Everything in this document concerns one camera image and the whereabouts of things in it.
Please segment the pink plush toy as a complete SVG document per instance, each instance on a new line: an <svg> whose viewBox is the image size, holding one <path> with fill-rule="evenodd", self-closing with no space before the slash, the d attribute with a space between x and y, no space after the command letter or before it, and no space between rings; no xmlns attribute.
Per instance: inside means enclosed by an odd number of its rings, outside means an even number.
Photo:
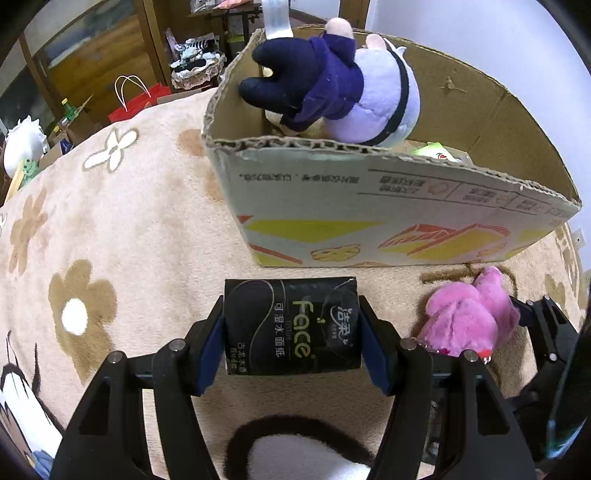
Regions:
<svg viewBox="0 0 591 480"><path fill-rule="evenodd" d="M426 304L427 322L418 342L430 351L459 357L473 350L484 362L511 337L520 312L503 287L495 266L484 268L473 283L448 283Z"/></svg>

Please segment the white-haired doll plush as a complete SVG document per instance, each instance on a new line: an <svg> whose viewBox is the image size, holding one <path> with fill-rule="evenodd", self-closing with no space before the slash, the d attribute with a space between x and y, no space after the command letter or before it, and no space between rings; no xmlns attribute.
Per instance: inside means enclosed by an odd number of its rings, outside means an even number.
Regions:
<svg viewBox="0 0 591 480"><path fill-rule="evenodd" d="M335 141L389 148L406 140L420 117L420 90L405 53L378 34L359 47L349 21L335 17L321 35L254 48L252 59L271 74L242 80L238 91L247 104L280 115L290 133L322 121Z"/></svg>

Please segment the clear plastic packet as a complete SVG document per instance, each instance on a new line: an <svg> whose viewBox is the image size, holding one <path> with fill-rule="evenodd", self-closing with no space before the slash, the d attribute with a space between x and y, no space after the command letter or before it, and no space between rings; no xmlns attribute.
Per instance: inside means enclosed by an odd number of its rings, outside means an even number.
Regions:
<svg viewBox="0 0 591 480"><path fill-rule="evenodd" d="M262 0L262 7L267 40L294 37L290 26L290 1Z"/></svg>

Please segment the open cardboard box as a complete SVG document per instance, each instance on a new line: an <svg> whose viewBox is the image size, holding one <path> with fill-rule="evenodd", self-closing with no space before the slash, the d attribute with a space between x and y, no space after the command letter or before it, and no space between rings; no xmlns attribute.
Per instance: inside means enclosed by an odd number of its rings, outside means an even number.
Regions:
<svg viewBox="0 0 591 480"><path fill-rule="evenodd" d="M315 132L287 137L238 93L262 72L257 30L228 65L204 116L204 144L242 237L263 266L346 267L503 261L570 220L581 200L559 153L522 103L480 70L405 47L421 94L393 148ZM474 165L414 155L439 142Z"/></svg>

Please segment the green snack packet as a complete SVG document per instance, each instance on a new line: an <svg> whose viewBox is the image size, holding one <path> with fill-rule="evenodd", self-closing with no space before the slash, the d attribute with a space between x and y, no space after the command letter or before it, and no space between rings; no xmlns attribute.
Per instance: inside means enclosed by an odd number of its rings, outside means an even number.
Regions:
<svg viewBox="0 0 591 480"><path fill-rule="evenodd" d="M452 147L446 147L439 142L427 143L413 151L414 155L428 157L436 160L445 160L457 164L473 166L474 163L467 152Z"/></svg>

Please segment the green frog plush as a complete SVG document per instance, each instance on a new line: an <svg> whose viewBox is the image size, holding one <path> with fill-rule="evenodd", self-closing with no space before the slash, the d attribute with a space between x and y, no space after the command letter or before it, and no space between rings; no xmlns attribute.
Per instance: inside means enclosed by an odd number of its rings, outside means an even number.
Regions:
<svg viewBox="0 0 591 480"><path fill-rule="evenodd" d="M21 187L29 183L40 172L41 169L37 161L30 159L23 160L18 165L14 177L11 180L6 201L10 200Z"/></svg>

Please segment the white round plush toy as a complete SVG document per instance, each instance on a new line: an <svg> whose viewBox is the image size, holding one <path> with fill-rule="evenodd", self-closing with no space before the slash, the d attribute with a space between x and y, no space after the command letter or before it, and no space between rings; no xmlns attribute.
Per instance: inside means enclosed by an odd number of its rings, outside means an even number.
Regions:
<svg viewBox="0 0 591 480"><path fill-rule="evenodd" d="M13 178L17 167L24 160L39 161L48 150L47 137L39 120L32 120L28 115L8 132L3 160L4 169L8 176Z"/></svg>

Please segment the red paper gift bag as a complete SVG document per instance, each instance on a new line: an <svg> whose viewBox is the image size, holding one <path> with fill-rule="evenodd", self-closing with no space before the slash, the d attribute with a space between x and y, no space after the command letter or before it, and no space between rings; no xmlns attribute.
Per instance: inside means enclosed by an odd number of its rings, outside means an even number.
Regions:
<svg viewBox="0 0 591 480"><path fill-rule="evenodd" d="M137 86L141 93L131 99L126 99L124 88L127 83ZM152 87L147 87L137 75L119 75L113 83L113 88L120 106L108 115L111 123L129 120L140 111L155 106L158 99L171 94L167 85L156 83Z"/></svg>

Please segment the lace trimmed basket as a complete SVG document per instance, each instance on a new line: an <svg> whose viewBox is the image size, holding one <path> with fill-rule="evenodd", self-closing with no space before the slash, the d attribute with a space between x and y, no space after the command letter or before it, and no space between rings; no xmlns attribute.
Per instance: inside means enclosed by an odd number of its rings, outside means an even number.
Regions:
<svg viewBox="0 0 591 480"><path fill-rule="evenodd" d="M172 87L192 90L216 81L224 71L226 57L214 33L177 42L170 29L165 31L172 61L169 63Z"/></svg>

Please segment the wooden wardrobe with shelves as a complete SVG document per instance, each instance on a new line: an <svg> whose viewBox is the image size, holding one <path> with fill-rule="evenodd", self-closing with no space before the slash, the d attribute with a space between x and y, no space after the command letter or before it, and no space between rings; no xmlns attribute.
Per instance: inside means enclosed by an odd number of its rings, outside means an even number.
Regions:
<svg viewBox="0 0 591 480"><path fill-rule="evenodd" d="M171 11L183 1L49 1L8 43L1 62L1 96L17 91L25 78L32 96L52 114L66 98L87 101L91 121L104 126L118 107L120 75L138 75L146 85L170 84L164 36Z"/></svg>

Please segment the small black side table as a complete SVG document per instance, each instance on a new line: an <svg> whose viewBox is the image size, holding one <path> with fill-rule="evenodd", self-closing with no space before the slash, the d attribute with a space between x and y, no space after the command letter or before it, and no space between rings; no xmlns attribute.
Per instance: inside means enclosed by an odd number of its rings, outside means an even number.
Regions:
<svg viewBox="0 0 591 480"><path fill-rule="evenodd" d="M256 21L263 14L263 5L260 1L244 1L229 8L219 8L221 1L191 1L189 3L190 13L188 18L204 17L212 20L215 17L221 19L222 34L219 45L226 55L231 54L229 18L239 17L242 25L242 44L249 42L250 24Z"/></svg>

